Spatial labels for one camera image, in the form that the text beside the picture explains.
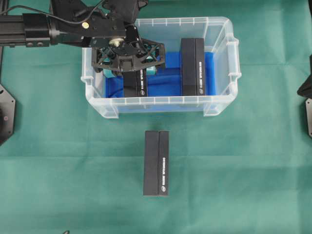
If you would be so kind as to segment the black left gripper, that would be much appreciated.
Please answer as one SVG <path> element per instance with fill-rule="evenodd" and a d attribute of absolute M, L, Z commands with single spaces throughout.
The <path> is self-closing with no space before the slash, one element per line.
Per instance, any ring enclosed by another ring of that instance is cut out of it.
<path fill-rule="evenodd" d="M 166 51 L 163 43 L 138 38 L 136 41 L 119 41 L 102 48 L 92 49 L 91 65 L 96 72 L 103 70 L 106 78 L 113 73 L 134 72 L 146 69 L 147 75 L 155 75 L 155 66 L 164 66 Z"/>

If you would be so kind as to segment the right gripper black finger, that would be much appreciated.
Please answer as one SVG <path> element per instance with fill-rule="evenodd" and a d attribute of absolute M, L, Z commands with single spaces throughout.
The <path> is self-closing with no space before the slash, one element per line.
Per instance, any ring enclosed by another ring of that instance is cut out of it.
<path fill-rule="evenodd" d="M 310 99 L 312 99 L 312 94 L 308 94 L 308 95 L 299 94 L 299 96 L 301 96 L 303 98 L 310 98 Z"/>
<path fill-rule="evenodd" d="M 312 75 L 304 81 L 304 83 L 297 90 L 299 96 L 311 96 L 312 95 Z"/>

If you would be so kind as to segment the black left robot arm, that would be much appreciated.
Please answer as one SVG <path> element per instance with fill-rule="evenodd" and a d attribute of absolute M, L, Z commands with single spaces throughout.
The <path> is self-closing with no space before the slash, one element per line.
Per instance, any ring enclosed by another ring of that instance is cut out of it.
<path fill-rule="evenodd" d="M 102 0 L 88 6 L 80 0 L 52 0 L 49 12 L 27 7 L 26 13 L 0 14 L 0 44 L 48 47 L 64 44 L 91 48 L 96 72 L 136 72 L 165 64 L 163 43 L 144 39 L 135 24 L 146 0 Z"/>

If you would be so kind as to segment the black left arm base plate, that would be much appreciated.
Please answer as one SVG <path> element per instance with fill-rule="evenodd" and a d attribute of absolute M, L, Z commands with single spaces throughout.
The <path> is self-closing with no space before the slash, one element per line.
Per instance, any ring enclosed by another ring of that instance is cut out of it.
<path fill-rule="evenodd" d="M 14 132 L 15 105 L 16 100 L 0 85 L 0 145 Z"/>

